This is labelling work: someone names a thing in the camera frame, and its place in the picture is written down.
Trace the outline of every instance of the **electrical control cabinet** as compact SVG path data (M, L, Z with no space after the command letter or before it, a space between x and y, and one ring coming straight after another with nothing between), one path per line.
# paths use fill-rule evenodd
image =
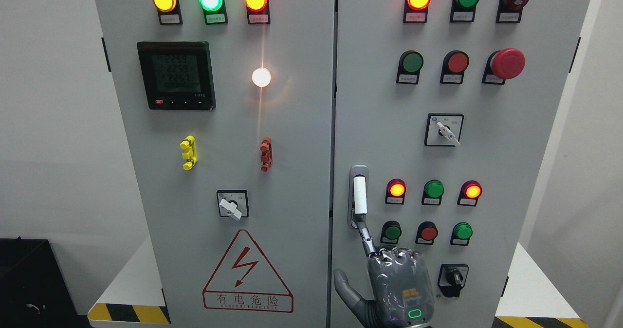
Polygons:
M437 296L428 324L487 328L589 0L511 0L525 6L521 22L514 23L496 22L500 0L471 0L477 1L473 22L449 22L457 1L430 0L425 23L418 24L403 22L405 0L338 0L331 265L344 270L366 299L373 298L360 235L348 221L349 171L363 164L369 168L367 226L374 241L382 245L376 237L385 223L399 222L398 246L418 250L426 259ZM483 84L487 60L507 48L523 53L523 71L519 53L505 51L489 68L495 73L496 66L508 66L497 74L509 79L501 85L504 79L490 77L496 82ZM423 57L417 84L396 83L396 70L405 65L397 63L407 51ZM452 51L468 55L469 65L444 61ZM441 84L440 73L453 67L464 71L461 83ZM517 71L521 74L511 78ZM429 115L439 113L461 115L460 125L448 125L460 134L460 145L436 128L427 129ZM404 181L409 191L402 204L385 202L387 182L393 179ZM428 185L431 181L438 184ZM426 228L423 222L431 223ZM461 264L465 279L459 297L445 297L459 290L447 290L444 264ZM361 326L335 292L331 326Z
M490 327L588 2L96 0L172 326L360 327L365 165L428 324Z
M96 0L172 327L326 324L334 0L269 1Z

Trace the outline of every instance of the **white wall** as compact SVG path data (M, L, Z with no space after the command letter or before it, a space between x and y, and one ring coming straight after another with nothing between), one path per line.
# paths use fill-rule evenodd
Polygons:
M523 234L528 253L592 328L623 327L621 298L610 312L623 284L620 10L621 0L601 0L528 244Z
M0 9L0 237L51 240L86 314L147 237L95 0Z

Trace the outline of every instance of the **push button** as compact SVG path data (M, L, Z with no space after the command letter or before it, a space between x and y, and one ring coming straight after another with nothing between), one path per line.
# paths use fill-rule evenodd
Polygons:
M398 244L398 239L403 234L398 221L387 221L381 231L381 242L385 244Z

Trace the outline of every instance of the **robotic hand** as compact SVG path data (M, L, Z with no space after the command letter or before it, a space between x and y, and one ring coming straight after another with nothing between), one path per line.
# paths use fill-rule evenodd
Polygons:
M365 300L343 270L333 272L335 290L365 328L420 327L435 309L426 265L417 251L381 249L367 256L374 300Z

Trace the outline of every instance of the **red terminal block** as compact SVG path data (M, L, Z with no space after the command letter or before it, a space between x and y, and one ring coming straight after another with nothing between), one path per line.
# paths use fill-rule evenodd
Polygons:
M264 137L260 144L260 151L262 151L262 156L260 157L262 162L261 169L263 172L266 172L272 166L272 139L270 137Z

